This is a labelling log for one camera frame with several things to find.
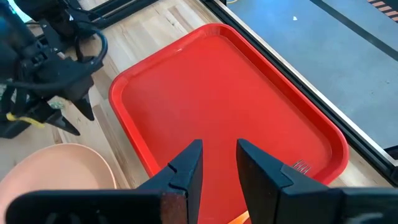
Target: red plastic tray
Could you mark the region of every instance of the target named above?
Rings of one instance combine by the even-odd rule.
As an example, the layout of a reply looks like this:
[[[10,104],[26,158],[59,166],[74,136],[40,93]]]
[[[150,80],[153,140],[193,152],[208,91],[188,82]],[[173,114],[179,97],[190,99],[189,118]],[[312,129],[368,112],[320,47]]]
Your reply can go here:
[[[203,140],[199,223],[246,210],[236,167],[244,138],[324,184],[342,173],[340,130],[233,28],[205,25],[122,72],[110,101],[149,176]]]

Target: yellow cable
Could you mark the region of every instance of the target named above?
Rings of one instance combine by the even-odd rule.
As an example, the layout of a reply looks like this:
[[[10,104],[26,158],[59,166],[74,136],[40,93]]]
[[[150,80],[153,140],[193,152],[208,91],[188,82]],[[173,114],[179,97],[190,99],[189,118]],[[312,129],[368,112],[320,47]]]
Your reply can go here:
[[[25,121],[26,123],[33,124],[37,128],[44,128],[44,124],[36,121],[33,118],[28,118],[28,117],[25,117],[25,116],[22,116],[22,117],[18,118],[18,117],[15,117],[12,113],[7,113],[6,117],[7,117],[7,119],[9,121]]]

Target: wood grain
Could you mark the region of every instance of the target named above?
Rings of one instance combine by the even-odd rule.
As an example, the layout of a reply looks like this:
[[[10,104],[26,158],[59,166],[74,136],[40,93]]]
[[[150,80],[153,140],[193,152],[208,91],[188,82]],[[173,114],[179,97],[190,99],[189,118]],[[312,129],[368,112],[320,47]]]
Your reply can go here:
[[[102,2],[105,0],[80,0],[85,9]],[[73,105],[64,101],[63,113],[81,136],[46,126],[44,129],[31,127],[15,139],[0,139],[0,179],[18,162],[43,147],[77,142],[93,148],[107,160],[120,188],[135,188],[145,182],[148,176],[109,105],[110,84],[123,70],[210,22],[219,20],[198,0],[160,0],[105,29],[109,51],[103,61],[104,67],[93,74],[95,86],[89,92],[96,120],[88,121]],[[99,48],[96,37],[86,41],[82,50],[86,55],[96,55]],[[347,169],[331,186],[389,184],[352,149]]]

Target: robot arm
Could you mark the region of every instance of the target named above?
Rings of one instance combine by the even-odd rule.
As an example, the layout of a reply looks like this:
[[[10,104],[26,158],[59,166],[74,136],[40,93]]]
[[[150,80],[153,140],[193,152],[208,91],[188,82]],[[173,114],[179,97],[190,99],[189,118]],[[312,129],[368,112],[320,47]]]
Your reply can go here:
[[[64,0],[17,0],[18,6],[44,28],[47,44],[39,41],[7,0],[0,0],[0,84],[6,85],[0,104],[0,138],[13,138],[30,124],[52,124],[80,133],[47,101],[54,96],[71,101],[94,120],[88,90],[91,74],[102,67],[106,38],[84,12]],[[102,41],[96,57],[84,57],[79,41],[97,34]],[[59,51],[73,45],[78,60],[60,58]]]

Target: gray surface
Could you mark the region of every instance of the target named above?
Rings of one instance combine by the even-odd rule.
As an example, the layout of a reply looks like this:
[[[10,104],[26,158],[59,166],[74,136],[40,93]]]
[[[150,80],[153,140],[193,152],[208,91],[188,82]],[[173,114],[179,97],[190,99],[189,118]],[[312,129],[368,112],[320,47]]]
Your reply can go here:
[[[398,47],[398,25],[366,0],[338,2],[342,14]],[[309,0],[228,7],[381,147],[398,145],[398,62]]]

